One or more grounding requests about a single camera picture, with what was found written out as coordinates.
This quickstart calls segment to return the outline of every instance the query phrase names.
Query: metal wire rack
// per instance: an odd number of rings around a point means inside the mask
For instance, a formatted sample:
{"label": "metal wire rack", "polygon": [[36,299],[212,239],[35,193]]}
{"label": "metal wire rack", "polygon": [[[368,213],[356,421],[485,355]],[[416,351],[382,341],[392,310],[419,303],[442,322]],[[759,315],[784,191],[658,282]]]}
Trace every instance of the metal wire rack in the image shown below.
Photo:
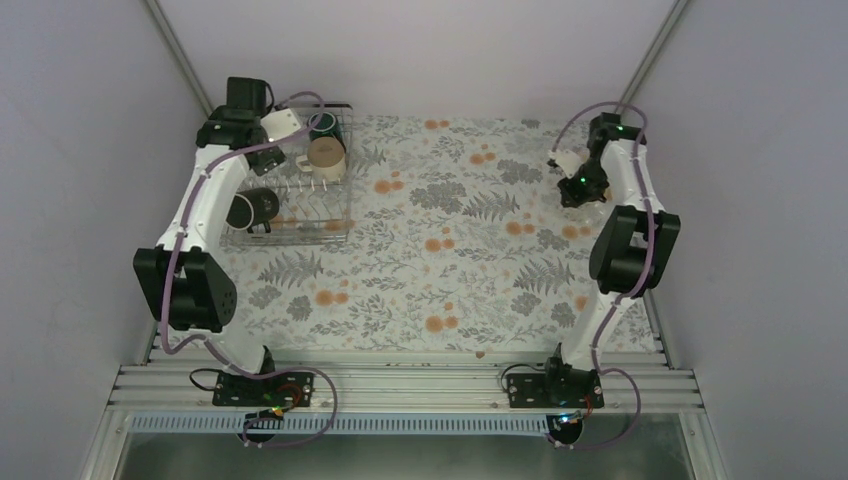
{"label": "metal wire rack", "polygon": [[[292,102],[290,107],[303,123],[319,110],[314,103]],[[347,240],[350,232],[351,185],[356,157],[353,145],[353,107],[347,103],[326,103],[325,111],[339,120],[347,152],[347,173],[332,183],[316,182],[310,173],[302,172],[295,158],[306,154],[309,138],[286,144],[282,150],[286,161],[267,174],[258,177],[250,173],[239,191],[267,187],[280,199],[280,214],[270,222],[270,231],[262,226],[258,232],[224,227],[221,244],[230,246],[316,245]]]}

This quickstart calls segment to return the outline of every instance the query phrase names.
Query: floral pattern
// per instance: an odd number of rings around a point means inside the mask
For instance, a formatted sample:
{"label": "floral pattern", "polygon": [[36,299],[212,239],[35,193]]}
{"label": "floral pattern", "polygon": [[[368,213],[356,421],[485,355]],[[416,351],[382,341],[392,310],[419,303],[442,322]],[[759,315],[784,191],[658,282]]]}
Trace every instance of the floral pattern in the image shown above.
{"label": "floral pattern", "polygon": [[[586,306],[604,222],[559,205],[546,161],[560,127],[358,119],[347,242],[223,247],[237,318],[272,348],[552,351]],[[561,148],[580,151],[587,132]],[[654,349],[641,302],[607,349]]]}

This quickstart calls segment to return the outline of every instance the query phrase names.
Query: gray floor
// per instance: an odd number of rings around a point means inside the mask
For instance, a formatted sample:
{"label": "gray floor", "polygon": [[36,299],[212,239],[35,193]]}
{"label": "gray floor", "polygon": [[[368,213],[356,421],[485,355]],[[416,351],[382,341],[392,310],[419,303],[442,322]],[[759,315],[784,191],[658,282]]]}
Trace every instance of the gray floor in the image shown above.
{"label": "gray floor", "polygon": [[[590,419],[580,442],[621,431]],[[691,479],[676,415],[646,415],[625,442],[599,452],[555,451],[541,438],[328,435],[294,450],[244,448],[234,435],[145,434],[131,439],[123,480],[150,479]]]}

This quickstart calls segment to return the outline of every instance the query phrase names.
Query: white wall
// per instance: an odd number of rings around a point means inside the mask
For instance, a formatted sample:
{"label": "white wall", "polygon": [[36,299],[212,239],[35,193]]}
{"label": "white wall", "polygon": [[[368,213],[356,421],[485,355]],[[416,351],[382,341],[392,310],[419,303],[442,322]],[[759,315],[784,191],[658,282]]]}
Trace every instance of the white wall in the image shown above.
{"label": "white wall", "polygon": [[213,104],[229,75],[360,112],[562,118],[618,99],[673,0],[161,0]]}
{"label": "white wall", "polygon": [[737,479],[846,477],[846,19],[693,2],[636,101],[683,223],[658,303]]}
{"label": "white wall", "polygon": [[132,271],[202,121],[139,1],[0,14],[0,470],[77,478],[150,313]]}

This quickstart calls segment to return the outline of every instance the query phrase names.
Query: dark green mug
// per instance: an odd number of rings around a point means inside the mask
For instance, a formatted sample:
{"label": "dark green mug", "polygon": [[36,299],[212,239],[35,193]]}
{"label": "dark green mug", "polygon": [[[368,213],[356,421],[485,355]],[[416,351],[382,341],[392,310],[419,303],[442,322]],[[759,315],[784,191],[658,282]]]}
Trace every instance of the dark green mug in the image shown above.
{"label": "dark green mug", "polygon": [[323,137],[333,137],[342,144],[342,148],[347,151],[347,147],[345,147],[344,139],[342,138],[342,127],[339,124],[339,119],[330,112],[324,113],[315,113],[311,117],[309,117],[309,121],[306,122],[307,125],[312,125],[312,122],[318,118],[318,115],[321,115],[321,120],[318,121],[318,124],[315,125],[315,128],[309,132],[309,139],[316,140],[318,138]]}

